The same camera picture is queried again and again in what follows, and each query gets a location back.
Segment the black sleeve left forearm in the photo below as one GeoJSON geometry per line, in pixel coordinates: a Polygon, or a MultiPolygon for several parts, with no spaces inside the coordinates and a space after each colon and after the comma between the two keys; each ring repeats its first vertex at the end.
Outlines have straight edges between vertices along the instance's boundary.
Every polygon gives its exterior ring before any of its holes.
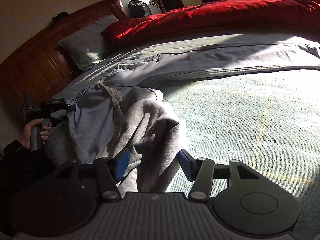
{"type": "Polygon", "coordinates": [[[86,224],[95,202],[78,172],[77,162],[56,168],[44,150],[10,143],[1,160],[1,233],[55,237],[86,224]]]}

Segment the person's left hand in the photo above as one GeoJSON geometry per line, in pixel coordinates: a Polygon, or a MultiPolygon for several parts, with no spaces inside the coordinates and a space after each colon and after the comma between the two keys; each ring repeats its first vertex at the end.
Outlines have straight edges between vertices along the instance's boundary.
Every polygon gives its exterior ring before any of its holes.
{"type": "MultiPolygon", "coordinates": [[[[30,138],[31,138],[31,130],[37,125],[42,124],[43,119],[35,119],[31,122],[27,123],[24,127],[24,130],[18,139],[18,141],[27,149],[30,148],[30,138]]],[[[48,141],[50,137],[50,130],[52,129],[52,123],[49,122],[47,126],[44,126],[43,130],[40,132],[41,139],[43,141],[48,141]]]]}

